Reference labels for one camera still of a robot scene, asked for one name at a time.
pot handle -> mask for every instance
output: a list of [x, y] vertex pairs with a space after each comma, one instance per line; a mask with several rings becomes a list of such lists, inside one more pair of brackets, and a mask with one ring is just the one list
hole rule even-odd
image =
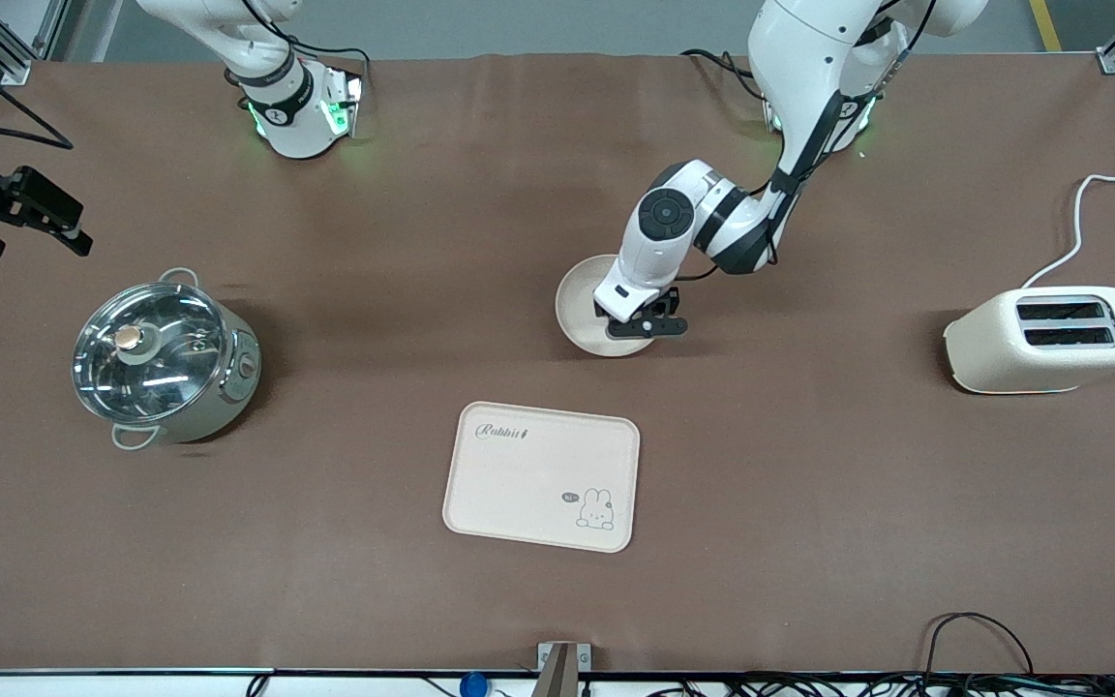
[[157, 280], [159, 282], [167, 282], [167, 281], [171, 281], [174, 277], [177, 277], [177, 275], [190, 275], [190, 277], [192, 277], [192, 288], [201, 288], [201, 279], [197, 278], [197, 275], [195, 274], [195, 272], [192, 269], [187, 268], [187, 267], [174, 267], [174, 269], [167, 269], [166, 272], [164, 272], [162, 275], [159, 275], [159, 278]]
[[[110, 441], [116, 447], [119, 447], [120, 451], [142, 451], [145, 449], [145, 447], [149, 447], [154, 441], [157, 441], [157, 436], [161, 432], [163, 432], [163, 427], [159, 427], [159, 425], [137, 427], [137, 425], [115, 424], [114, 427], [110, 428]], [[123, 442], [124, 433], [147, 433], [149, 436], [145, 437], [145, 441], [138, 445], [127, 445]]]

white power cord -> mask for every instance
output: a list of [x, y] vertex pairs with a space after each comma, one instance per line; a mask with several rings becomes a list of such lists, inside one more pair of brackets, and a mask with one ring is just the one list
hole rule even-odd
[[1035, 272], [1035, 275], [1031, 275], [1031, 278], [1026, 279], [1026, 282], [1022, 283], [1022, 288], [1030, 288], [1031, 285], [1034, 285], [1034, 283], [1036, 281], [1039, 281], [1040, 278], [1044, 278], [1045, 274], [1048, 274], [1049, 272], [1053, 272], [1054, 269], [1060, 267], [1061, 264], [1065, 264], [1066, 261], [1073, 260], [1073, 258], [1076, 254], [1078, 254], [1078, 252], [1082, 250], [1082, 248], [1083, 248], [1083, 193], [1084, 193], [1084, 191], [1087, 191], [1087, 186], [1089, 186], [1089, 184], [1092, 184], [1093, 181], [1109, 181], [1109, 182], [1114, 182], [1114, 184], [1115, 184], [1115, 176], [1089, 175], [1087, 178], [1084, 178], [1083, 184], [1080, 186], [1078, 186], [1078, 194], [1075, 195], [1075, 245], [1073, 245], [1073, 248], [1070, 248], [1069, 252], [1066, 252], [1066, 255], [1063, 255], [1061, 258], [1059, 258], [1058, 260], [1056, 260], [1053, 263], [1048, 264], [1047, 267], [1044, 267], [1040, 270], [1037, 270], [1037, 272]]

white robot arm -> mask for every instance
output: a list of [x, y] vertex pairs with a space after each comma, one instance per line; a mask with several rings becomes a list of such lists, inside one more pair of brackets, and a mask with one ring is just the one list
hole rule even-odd
[[312, 157], [353, 133], [362, 77], [297, 56], [288, 40], [262, 23], [292, 18], [302, 0], [137, 2], [222, 58], [248, 96], [256, 132], [280, 155]]
[[912, 31], [952, 35], [986, 3], [766, 0], [747, 52], [766, 118], [783, 133], [777, 168], [758, 200], [699, 159], [657, 177], [627, 224], [613, 267], [593, 291], [598, 313], [610, 314], [608, 333], [650, 339], [686, 331], [685, 321], [672, 321], [678, 298], [669, 287], [690, 246], [730, 274], [775, 263], [806, 181], [866, 125], [871, 106], [906, 58]]

cable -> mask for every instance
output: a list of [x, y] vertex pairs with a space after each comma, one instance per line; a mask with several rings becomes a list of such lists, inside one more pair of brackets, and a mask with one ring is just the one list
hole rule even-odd
[[786, 686], [784, 685], [770, 685], [772, 691], [765, 693], [766, 687], [769, 687], [769, 685], [765, 684], [759, 686], [759, 689], [756, 691], [756, 697], [775, 697], [775, 695], [782, 691], [782, 689], [786, 689]]
[[680, 275], [680, 277], [673, 279], [673, 282], [704, 281], [705, 278], [708, 278], [709, 275], [715, 274], [717, 272], [717, 269], [720, 269], [720, 268], [721, 267], [712, 264], [712, 268], [709, 269], [709, 270], [707, 270], [707, 272], [700, 273], [698, 275]]
[[[727, 56], [728, 54], [729, 51], [726, 51], [725, 54], [723, 54], [723, 56]], [[702, 48], [688, 48], [686, 51], [679, 54], [679, 56], [698, 56], [699, 58], [708, 58], [709, 61], [716, 62], [717, 67], [721, 68], [721, 70], [734, 71], [734, 68], [730, 67], [729, 62], [726, 62], [721, 57], [717, 57], [714, 56], [712, 54], [709, 54], [708, 51], [705, 51], [705, 49]], [[743, 75], [743, 77], [756, 79], [756, 76], [753, 75], [750, 70], [744, 70], [739, 68], [738, 71], [740, 75]]]
[[752, 686], [743, 683], [725, 683], [726, 694], [725, 697], [759, 697], [758, 689], [755, 689], [755, 694], [752, 694]]
[[248, 689], [244, 691], [244, 697], [261, 697], [261, 693], [265, 691], [265, 685], [269, 685], [269, 674], [253, 675], [252, 683], [248, 684]]
[[446, 697], [458, 697], [456, 694], [448, 691], [448, 689], [446, 689], [445, 687], [439, 686], [437, 683], [434, 683], [434, 679], [432, 678], [420, 678], [420, 679], [432, 685], [433, 688], [436, 689], [438, 693], [445, 694]]
[[937, 9], [937, 0], [929, 0], [928, 1], [928, 11], [923, 12], [923, 19], [920, 22], [920, 28], [917, 28], [917, 30], [914, 30], [914, 36], [911, 39], [911, 43], [908, 45], [906, 48], [905, 48], [905, 51], [908, 54], [911, 52], [911, 49], [914, 48], [915, 43], [920, 42], [920, 37], [923, 36], [923, 30], [924, 30], [924, 28], [928, 27], [928, 20], [932, 18], [932, 10], [934, 10], [934, 9]]
[[1018, 639], [1018, 635], [1014, 635], [1012, 629], [1009, 629], [1009, 627], [1005, 627], [1004, 623], [1001, 623], [999, 620], [987, 617], [987, 614], [982, 612], [953, 612], [949, 614], [949, 617], [947, 617], [946, 619], [942, 619], [941, 622], [937, 623], [935, 629], [932, 630], [932, 643], [928, 646], [928, 662], [923, 669], [923, 675], [921, 675], [920, 683], [918, 683], [918, 688], [917, 688], [918, 694], [921, 694], [921, 696], [927, 697], [928, 684], [930, 683], [930, 680], [932, 680], [932, 662], [934, 662], [937, 657], [937, 639], [941, 638], [941, 631], [943, 630], [943, 628], [946, 628], [946, 626], [948, 626], [949, 622], [960, 620], [962, 618], [972, 618], [979, 621], [990, 622], [999, 627], [1000, 630], [1004, 630], [1005, 635], [1009, 635], [1009, 639], [1012, 639], [1014, 643], [1016, 643], [1017, 647], [1022, 650], [1022, 658], [1026, 658], [1027, 675], [1035, 675], [1035, 662], [1030, 660], [1030, 652], [1027, 651], [1026, 643], [1022, 643], [1022, 640]]
[[685, 679], [679, 680], [678, 685], [679, 687], [658, 689], [658, 691], [648, 694], [648, 697], [708, 697], [707, 694], [700, 693], [698, 688]]
[[705, 49], [702, 48], [690, 48], [687, 51], [682, 51], [681, 55], [708, 58], [709, 61], [716, 62], [716, 66], [718, 68], [721, 68], [721, 70], [729, 70], [730, 74], [734, 74], [734, 76], [738, 78], [738, 84], [741, 85], [743, 88], [747, 90], [747, 94], [750, 94], [753, 97], [759, 99], [760, 101], [765, 100], [765, 96], [763, 96], [763, 94], [760, 94], [758, 89], [753, 89], [752, 86], [747, 84], [747, 78], [755, 79], [756, 76], [753, 75], [750, 70], [744, 70], [743, 68], [739, 68], [738, 62], [734, 61], [734, 56], [730, 56], [729, 51], [721, 52], [720, 58], [717, 58], [712, 54], [705, 51]]
[[293, 48], [306, 48], [309, 49], [309, 51], [318, 54], [358, 54], [363, 58], [363, 67], [366, 68], [369, 66], [369, 62], [372, 62], [372, 59], [368, 57], [368, 54], [363, 52], [361, 48], [353, 48], [353, 46], [352, 48], [322, 48], [321, 46], [304, 43], [299, 40], [295, 35], [287, 33], [283, 30], [280, 30], [273, 21], [262, 17], [261, 13], [256, 11], [256, 8], [253, 8], [252, 0], [240, 1], [242, 1], [244, 8], [252, 13], [252, 17], [256, 19], [256, 22], [261, 23], [262, 27], [265, 27], [266, 31], [270, 31], [273, 36], [279, 37], [279, 39], [284, 40], [284, 42], [288, 42]]
[[1060, 256], [1058, 260], [1054, 261], [1053, 263], [1048, 264], [1047, 267], [1044, 267], [1040, 270], [1037, 270], [1037, 272], [1035, 272], [1035, 274], [1031, 275], [1031, 278], [1026, 279], [1026, 282], [1022, 283], [1024, 290], [1026, 290], [1026, 288], [1030, 288], [1031, 285], [1035, 285], [1035, 282], [1039, 281], [1040, 278], [1044, 278], [1049, 272], [1053, 272], [1053, 270], [1057, 269], [1061, 264], [1065, 264], [1066, 261], [1073, 260], [1073, 258], [1076, 254], [1078, 254], [1079, 251], [1082, 251], [1082, 248], [1083, 248], [1083, 194], [1085, 193], [1085, 191], [1087, 191], [1087, 186], [1089, 186], [1089, 184], [1092, 184], [1093, 181], [1107, 181], [1107, 182], [1114, 182], [1114, 184], [1115, 184], [1115, 176], [1089, 175], [1087, 178], [1084, 178], [1083, 184], [1080, 186], [1078, 186], [1078, 194], [1075, 195], [1075, 245], [1073, 245], [1070, 248], [1069, 252], [1066, 252], [1065, 255]]
[[1008, 676], [1008, 675], [1002, 675], [998, 679], [1004, 679], [1004, 680], [1006, 680], [1006, 683], [1018, 684], [1018, 685], [1021, 685], [1021, 686], [1024, 686], [1024, 687], [1026, 687], [1028, 689], [1038, 689], [1040, 693], [1074, 694], [1075, 696], [1078, 696], [1078, 697], [1088, 697], [1088, 694], [1094, 694], [1094, 693], [1083, 691], [1083, 689], [1065, 689], [1065, 688], [1056, 687], [1056, 686], [1048, 685], [1048, 684], [1045, 684], [1045, 683], [1039, 683], [1038, 679], [1014, 678], [1014, 676]]
[[23, 106], [23, 103], [12, 97], [11, 93], [8, 93], [6, 89], [3, 89], [2, 85], [0, 85], [0, 97], [3, 97], [6, 100], [10, 103], [10, 105], [23, 112], [23, 114], [26, 114], [28, 118], [32, 119], [33, 123], [36, 123], [37, 125], [40, 125], [41, 128], [45, 128], [49, 133], [49, 135], [52, 136], [54, 138], [37, 136], [37, 134], [35, 133], [14, 130], [14, 128], [0, 128], [0, 136], [18, 137], [21, 138], [21, 141], [31, 141], [35, 143], [40, 143], [42, 145], [59, 147], [59, 149], [62, 151], [70, 151], [71, 147], [75, 147], [75, 145], [71, 145], [71, 141], [68, 141], [67, 136], [64, 136], [62, 133], [58, 133], [58, 128], [55, 128], [52, 127], [52, 125], [49, 125], [49, 123], [46, 122], [46, 119], [37, 115], [32, 109], [30, 109], [30, 107]]

lid knob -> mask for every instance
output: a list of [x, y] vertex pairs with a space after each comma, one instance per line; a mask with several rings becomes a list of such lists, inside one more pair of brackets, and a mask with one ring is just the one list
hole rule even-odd
[[114, 345], [120, 351], [132, 351], [145, 340], [145, 332], [137, 326], [127, 326], [114, 332]]

